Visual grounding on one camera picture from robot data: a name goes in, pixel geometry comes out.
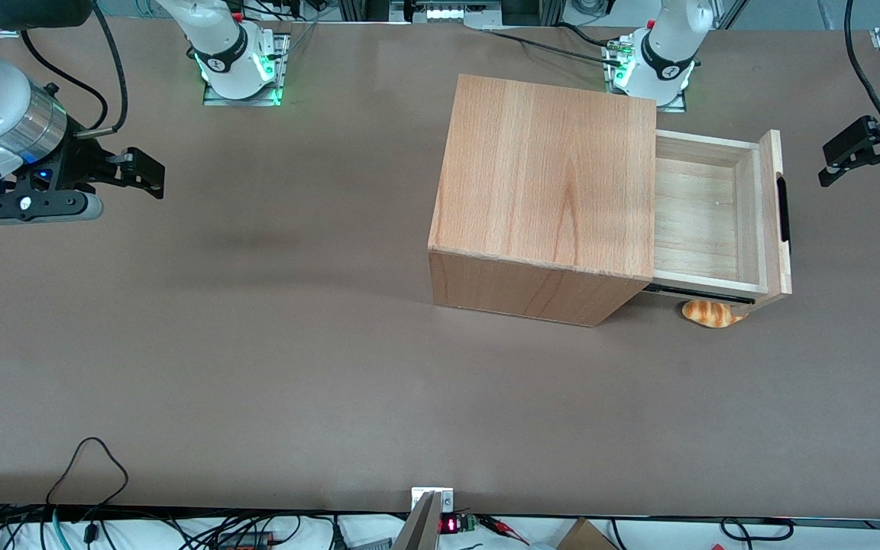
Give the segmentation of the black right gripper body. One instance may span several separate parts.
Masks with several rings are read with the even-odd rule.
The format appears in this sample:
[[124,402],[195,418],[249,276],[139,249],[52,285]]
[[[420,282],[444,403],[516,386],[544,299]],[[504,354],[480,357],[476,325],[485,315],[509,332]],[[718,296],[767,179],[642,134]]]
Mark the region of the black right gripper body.
[[98,185],[125,188],[133,179],[119,174],[117,154],[108,152],[96,139],[63,140],[49,156],[28,167],[27,183],[37,191],[76,190],[97,193]]

